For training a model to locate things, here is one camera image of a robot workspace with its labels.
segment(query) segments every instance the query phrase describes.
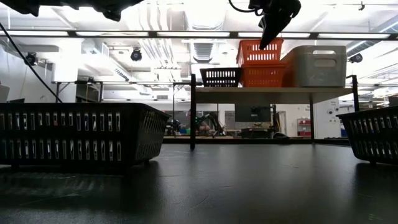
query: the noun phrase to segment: black basket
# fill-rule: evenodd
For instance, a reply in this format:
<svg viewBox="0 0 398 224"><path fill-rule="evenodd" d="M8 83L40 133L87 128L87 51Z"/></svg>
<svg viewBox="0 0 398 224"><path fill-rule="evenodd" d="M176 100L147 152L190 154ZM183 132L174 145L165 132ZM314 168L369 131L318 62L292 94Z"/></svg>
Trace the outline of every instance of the black basket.
<svg viewBox="0 0 398 224"><path fill-rule="evenodd" d="M140 103L2 103L0 164L132 166L159 155L168 118Z"/></svg>
<svg viewBox="0 0 398 224"><path fill-rule="evenodd" d="M238 87L241 68L201 68L201 79L205 87Z"/></svg>
<svg viewBox="0 0 398 224"><path fill-rule="evenodd" d="M398 106L341 114L355 157L398 164Z"/></svg>

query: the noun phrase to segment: black wire basket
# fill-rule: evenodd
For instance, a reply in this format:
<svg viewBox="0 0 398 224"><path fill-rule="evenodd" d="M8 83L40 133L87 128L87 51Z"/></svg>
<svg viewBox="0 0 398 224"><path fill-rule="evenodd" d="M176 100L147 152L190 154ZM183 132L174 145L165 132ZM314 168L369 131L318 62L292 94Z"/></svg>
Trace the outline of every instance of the black wire basket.
<svg viewBox="0 0 398 224"><path fill-rule="evenodd" d="M398 164L398 106L341 114L355 157Z"/></svg>
<svg viewBox="0 0 398 224"><path fill-rule="evenodd" d="M129 167L159 155L168 118L140 103L3 103L0 164Z"/></svg>
<svg viewBox="0 0 398 224"><path fill-rule="evenodd" d="M205 87L238 87L241 68L202 68L201 79Z"/></svg>

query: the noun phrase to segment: gray storage bin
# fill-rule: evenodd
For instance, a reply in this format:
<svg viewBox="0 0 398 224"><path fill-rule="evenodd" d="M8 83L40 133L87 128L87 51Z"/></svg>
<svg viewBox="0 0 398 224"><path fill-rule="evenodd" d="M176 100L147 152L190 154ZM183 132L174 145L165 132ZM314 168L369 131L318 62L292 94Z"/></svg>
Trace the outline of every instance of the gray storage bin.
<svg viewBox="0 0 398 224"><path fill-rule="evenodd" d="M281 62L287 64L285 76L294 77L296 87L345 86L345 46L304 45L294 48Z"/></svg>

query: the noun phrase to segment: ceiling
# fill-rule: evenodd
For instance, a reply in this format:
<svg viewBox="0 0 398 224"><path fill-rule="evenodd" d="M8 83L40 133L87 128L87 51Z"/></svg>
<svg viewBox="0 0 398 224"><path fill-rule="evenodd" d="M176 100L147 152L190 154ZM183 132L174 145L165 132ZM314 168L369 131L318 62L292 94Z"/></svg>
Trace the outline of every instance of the ceiling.
<svg viewBox="0 0 398 224"><path fill-rule="evenodd" d="M248 2L249 0L233 1L235 6L241 9L246 9ZM374 32L384 26L387 21L391 21L392 18L398 16L398 0L363 1L365 8L362 11L358 10L361 1L301 0L301 2L302 10L300 14L292 20L284 31ZM0 4L0 22L11 29L186 30L188 27L185 22L187 16L199 18L203 22L211 22L222 17L224 18L222 30L261 31L257 26L259 17L252 13L235 11L230 7L228 0L146 0L140 5L125 9L120 22L106 19L101 13L87 7L81 7L79 11L69 7L41 7L39 17L34 17L19 14ZM16 40L21 45L55 46L62 45L63 41L59 38L16 38ZM107 59L98 55L84 55L79 75L120 81L120 78L114 75L112 68L108 65L113 62L131 76L145 81L148 81L148 79L152 81L159 77L184 80L188 78L190 73L199 74L199 68L236 66L235 57L239 40L217 40L218 47L212 53L213 60L211 63L200 65L192 65L196 61L192 58L188 39L172 39L165 42L153 40L152 44L156 48L170 47L174 59L173 61L168 60L167 66L178 68L173 72L154 70L157 67L155 65L161 65L159 57L163 59L167 50L160 52L159 57L147 54L147 51L143 49L144 46L142 46L146 41L139 39L93 39L91 42L94 42L95 46L102 46L101 44L104 43L109 47L109 56L112 60L107 61ZM282 55L296 46L314 44L348 45L350 41L285 40ZM134 47L141 47L142 60L139 62L133 62L130 59ZM396 83L398 67L396 68L396 63L393 60L393 58L396 58L395 52L392 51L395 49L398 49L397 42L381 42L362 51L364 61L356 64L349 63L348 74L358 75L360 83L365 81L366 83ZM48 57L47 59L50 61L56 61L54 58L57 58L57 55L53 53L40 54L40 56ZM363 97L373 97L373 95L367 94Z"/></svg>

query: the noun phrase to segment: security camera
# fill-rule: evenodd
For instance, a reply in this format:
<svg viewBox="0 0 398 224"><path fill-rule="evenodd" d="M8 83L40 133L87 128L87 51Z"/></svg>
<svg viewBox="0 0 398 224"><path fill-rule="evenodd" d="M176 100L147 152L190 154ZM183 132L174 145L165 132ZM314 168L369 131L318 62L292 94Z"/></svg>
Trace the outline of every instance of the security camera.
<svg viewBox="0 0 398 224"><path fill-rule="evenodd" d="M139 48L133 49L130 58L133 62L141 61L142 59L141 49Z"/></svg>
<svg viewBox="0 0 398 224"><path fill-rule="evenodd" d="M29 62L29 64L31 66L37 65L37 57L36 57L36 52L29 52L26 55L26 60Z"/></svg>
<svg viewBox="0 0 398 224"><path fill-rule="evenodd" d="M354 55L348 59L348 61L351 63L359 63L359 62L362 62L362 60L363 60L363 57L361 54Z"/></svg>

